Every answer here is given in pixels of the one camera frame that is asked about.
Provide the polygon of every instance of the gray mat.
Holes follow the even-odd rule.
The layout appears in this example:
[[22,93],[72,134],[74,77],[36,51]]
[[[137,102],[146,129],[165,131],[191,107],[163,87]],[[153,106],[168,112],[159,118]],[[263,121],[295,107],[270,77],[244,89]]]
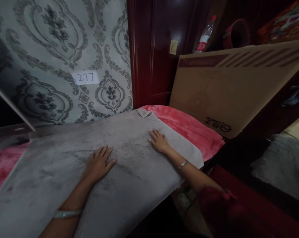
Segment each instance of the gray mat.
[[117,162],[91,191],[75,237],[125,237],[182,179],[148,142],[160,129],[196,167],[201,152],[154,114],[136,110],[98,121],[44,127],[0,189],[0,238],[38,237],[71,193],[89,154],[108,144]]
[[299,140],[276,134],[252,175],[299,200]]

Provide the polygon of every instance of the plastic water bottle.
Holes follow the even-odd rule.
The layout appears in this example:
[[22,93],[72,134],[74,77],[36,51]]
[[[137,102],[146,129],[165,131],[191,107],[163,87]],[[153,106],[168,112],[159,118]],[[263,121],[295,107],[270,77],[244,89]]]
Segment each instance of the plastic water bottle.
[[199,43],[197,44],[195,53],[201,53],[205,50],[206,43],[208,42],[208,39],[210,38],[210,35],[213,31],[215,19],[216,19],[216,15],[213,15],[211,17],[211,20],[210,20],[209,24],[203,30],[203,32],[201,34],[201,37],[200,37],[200,40],[199,40]]

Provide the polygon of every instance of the bracelet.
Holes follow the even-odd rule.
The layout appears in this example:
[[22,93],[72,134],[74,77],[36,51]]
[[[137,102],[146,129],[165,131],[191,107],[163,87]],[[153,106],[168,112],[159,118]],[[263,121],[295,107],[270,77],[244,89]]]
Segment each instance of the bracelet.
[[181,169],[182,167],[184,167],[185,166],[185,164],[188,162],[188,160],[186,160],[185,162],[183,162],[179,167],[178,167],[178,169]]
[[72,218],[80,215],[82,209],[76,211],[59,211],[57,210],[54,214],[54,218],[56,219],[65,219],[65,218]]

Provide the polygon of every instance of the wallpaper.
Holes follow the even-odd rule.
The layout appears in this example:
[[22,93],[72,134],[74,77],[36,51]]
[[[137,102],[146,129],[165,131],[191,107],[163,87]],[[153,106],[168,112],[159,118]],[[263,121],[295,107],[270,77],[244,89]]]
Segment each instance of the wallpaper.
[[0,88],[35,126],[132,109],[126,0],[0,0]]

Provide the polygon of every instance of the bottle label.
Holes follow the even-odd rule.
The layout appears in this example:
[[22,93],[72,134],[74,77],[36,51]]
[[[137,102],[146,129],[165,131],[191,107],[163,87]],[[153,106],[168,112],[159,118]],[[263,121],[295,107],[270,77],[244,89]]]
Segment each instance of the bottle label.
[[197,45],[196,51],[204,51],[205,48],[206,48],[206,43],[199,42],[199,44]]
[[197,45],[196,51],[204,51],[204,49],[206,48],[206,43],[208,42],[209,38],[210,38],[210,36],[207,36],[207,35],[201,36],[199,44]]
[[207,36],[207,35],[201,36],[199,42],[207,43],[209,38],[210,38],[210,36]]

